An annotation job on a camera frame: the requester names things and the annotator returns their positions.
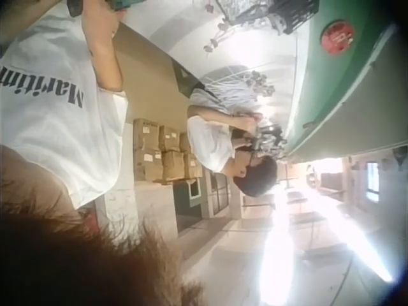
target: red circular label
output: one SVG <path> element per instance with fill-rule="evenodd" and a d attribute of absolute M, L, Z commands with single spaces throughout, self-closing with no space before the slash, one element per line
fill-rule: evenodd
<path fill-rule="evenodd" d="M 330 24 L 321 36 L 321 45 L 330 55 L 346 51 L 354 40 L 354 30 L 346 21 Z"/>

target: brown hair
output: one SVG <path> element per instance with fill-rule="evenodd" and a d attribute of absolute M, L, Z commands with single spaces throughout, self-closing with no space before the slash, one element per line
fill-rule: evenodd
<path fill-rule="evenodd" d="M 183 281 L 180 256 L 146 224 L 118 242 L 28 202 L 2 202 L 0 218 L 1 295 L 14 305 L 205 305 L 202 285 Z"/>

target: white t-shirt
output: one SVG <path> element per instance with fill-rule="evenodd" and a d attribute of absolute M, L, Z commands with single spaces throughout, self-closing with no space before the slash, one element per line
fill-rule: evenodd
<path fill-rule="evenodd" d="M 1 144 L 59 177 L 75 208 L 117 181 L 128 106 L 97 85 L 81 18 L 59 3 L 0 61 Z"/>
<path fill-rule="evenodd" d="M 202 89 L 193 90 L 190 103 L 230 114 L 218 99 Z M 222 172 L 228 159 L 234 157 L 230 127 L 226 124 L 194 116 L 187 120 L 187 134 L 198 161 L 209 170 Z"/>

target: cardboard box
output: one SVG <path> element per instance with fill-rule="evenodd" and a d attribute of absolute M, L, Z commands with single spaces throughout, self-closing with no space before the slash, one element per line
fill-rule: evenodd
<path fill-rule="evenodd" d="M 133 149 L 159 150 L 159 124 L 136 119 L 133 122 Z"/>
<path fill-rule="evenodd" d="M 165 182 L 184 178 L 183 153 L 169 151 L 163 153 L 163 180 Z"/>
<path fill-rule="evenodd" d="M 184 175 L 186 179 L 203 176 L 203 167 L 193 154 L 184 154 Z"/>
<path fill-rule="evenodd" d="M 180 134 L 180 151 L 188 154 L 193 154 L 193 149 L 190 146 L 187 133 Z"/>
<path fill-rule="evenodd" d="M 161 152 L 155 150 L 134 150 L 133 169 L 135 181 L 156 182 L 163 177 Z"/>
<path fill-rule="evenodd" d="M 161 152 L 180 151 L 180 133 L 170 127 L 161 126 L 159 148 Z"/>

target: white paper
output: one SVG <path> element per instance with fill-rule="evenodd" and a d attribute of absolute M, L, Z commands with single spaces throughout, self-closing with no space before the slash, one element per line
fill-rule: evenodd
<path fill-rule="evenodd" d="M 153 161 L 153 156 L 150 155 L 150 154 L 145 154 L 144 157 L 143 157 L 143 159 L 144 159 L 145 161 Z"/>

